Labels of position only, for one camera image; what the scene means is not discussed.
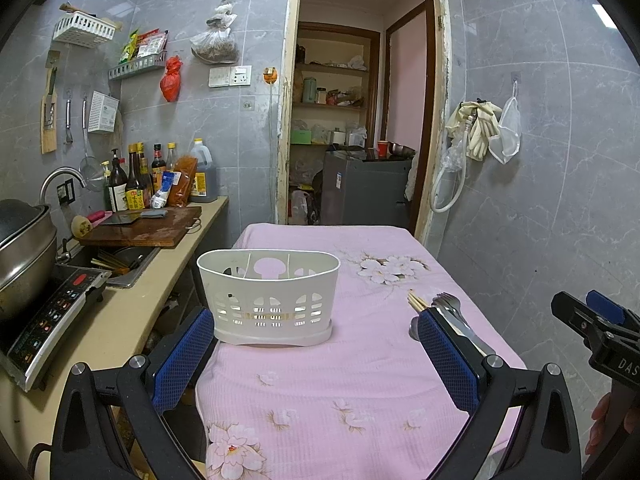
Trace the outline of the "person's right hand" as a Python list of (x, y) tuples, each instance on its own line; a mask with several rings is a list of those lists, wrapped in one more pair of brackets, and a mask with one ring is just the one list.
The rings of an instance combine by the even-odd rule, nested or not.
[[(606, 414), (608, 414), (608, 409), (611, 404), (611, 393), (607, 393), (598, 402), (597, 406), (594, 408), (591, 419), (593, 420), (593, 425), (589, 431), (589, 439), (585, 447), (585, 453), (587, 455), (592, 455), (597, 451), (597, 447), (600, 444), (604, 432), (605, 432), (605, 419)], [(624, 429), (628, 432), (628, 434), (632, 434), (634, 432), (634, 428), (639, 423), (639, 409), (631, 408), (624, 419)]]

